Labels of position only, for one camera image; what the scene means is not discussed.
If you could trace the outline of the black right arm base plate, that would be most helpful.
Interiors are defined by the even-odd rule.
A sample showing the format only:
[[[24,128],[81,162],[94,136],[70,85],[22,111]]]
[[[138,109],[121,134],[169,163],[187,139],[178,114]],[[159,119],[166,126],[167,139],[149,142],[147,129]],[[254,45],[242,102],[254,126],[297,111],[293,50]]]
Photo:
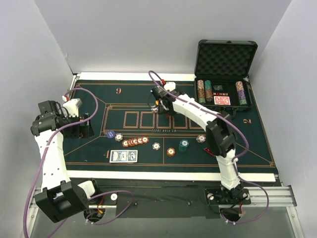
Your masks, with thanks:
[[[224,187],[207,187],[205,189],[207,202],[211,205],[250,205],[251,196],[246,188],[228,190]]]

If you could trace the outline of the red five chip stack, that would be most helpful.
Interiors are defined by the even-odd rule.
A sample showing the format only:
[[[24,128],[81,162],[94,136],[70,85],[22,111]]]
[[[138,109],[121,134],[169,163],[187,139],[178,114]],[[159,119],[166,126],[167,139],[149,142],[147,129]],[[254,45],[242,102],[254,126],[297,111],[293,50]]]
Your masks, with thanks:
[[[170,147],[167,149],[166,154],[169,157],[174,157],[176,154],[176,150],[174,148]]]

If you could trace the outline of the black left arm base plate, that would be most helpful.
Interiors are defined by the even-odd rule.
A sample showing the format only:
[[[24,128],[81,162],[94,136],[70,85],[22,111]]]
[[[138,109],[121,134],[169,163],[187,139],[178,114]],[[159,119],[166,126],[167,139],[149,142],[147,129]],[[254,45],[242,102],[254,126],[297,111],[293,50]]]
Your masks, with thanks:
[[[110,192],[110,191],[116,191],[117,188],[114,187],[104,187],[100,186],[97,191],[93,194],[93,196],[96,196],[101,193]],[[106,195],[102,195],[100,197],[97,197],[95,199],[92,199],[89,201],[89,205],[116,205],[117,204],[117,192],[114,194],[116,195],[115,198],[111,198],[113,193],[109,193]]]

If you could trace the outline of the red triangular marker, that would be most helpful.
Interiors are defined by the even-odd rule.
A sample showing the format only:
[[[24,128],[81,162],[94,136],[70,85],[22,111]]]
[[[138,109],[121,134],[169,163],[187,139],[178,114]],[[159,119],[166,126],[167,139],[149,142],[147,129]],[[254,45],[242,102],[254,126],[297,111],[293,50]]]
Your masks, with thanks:
[[[208,147],[204,148],[204,151],[207,152],[208,154],[214,156],[214,154],[210,151]]]

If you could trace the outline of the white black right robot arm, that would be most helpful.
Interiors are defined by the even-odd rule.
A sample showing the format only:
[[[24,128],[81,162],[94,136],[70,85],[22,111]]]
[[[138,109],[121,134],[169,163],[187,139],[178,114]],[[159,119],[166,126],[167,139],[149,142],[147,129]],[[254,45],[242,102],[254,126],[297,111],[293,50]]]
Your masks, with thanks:
[[[234,202],[242,191],[242,185],[236,166],[237,135],[231,126],[231,116],[209,110],[177,89],[166,91],[155,86],[151,93],[158,101],[159,114],[182,114],[205,131],[208,148],[215,155],[220,169],[221,197],[227,203]]]

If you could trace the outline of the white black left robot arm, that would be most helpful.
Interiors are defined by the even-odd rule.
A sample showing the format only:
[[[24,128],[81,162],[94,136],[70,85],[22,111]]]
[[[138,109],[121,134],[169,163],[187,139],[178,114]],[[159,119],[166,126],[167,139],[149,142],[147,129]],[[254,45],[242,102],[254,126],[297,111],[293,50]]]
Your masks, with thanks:
[[[41,192],[35,195],[37,206],[54,223],[67,219],[97,204],[102,198],[96,181],[91,178],[76,184],[71,181],[65,164],[64,139],[90,138],[94,132],[89,114],[79,115],[80,99],[60,105],[56,101],[38,104],[40,114],[31,126],[44,163]]]

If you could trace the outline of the spread red five chips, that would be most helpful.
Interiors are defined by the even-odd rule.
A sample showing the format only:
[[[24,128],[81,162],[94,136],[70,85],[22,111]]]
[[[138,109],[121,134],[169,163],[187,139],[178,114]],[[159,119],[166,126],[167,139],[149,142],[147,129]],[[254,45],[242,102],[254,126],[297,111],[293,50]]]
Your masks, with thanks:
[[[141,144],[146,144],[148,142],[149,142],[149,138],[146,136],[143,136],[143,137],[123,140],[122,146],[123,147],[132,147],[132,146],[137,146],[137,145],[141,145]]]

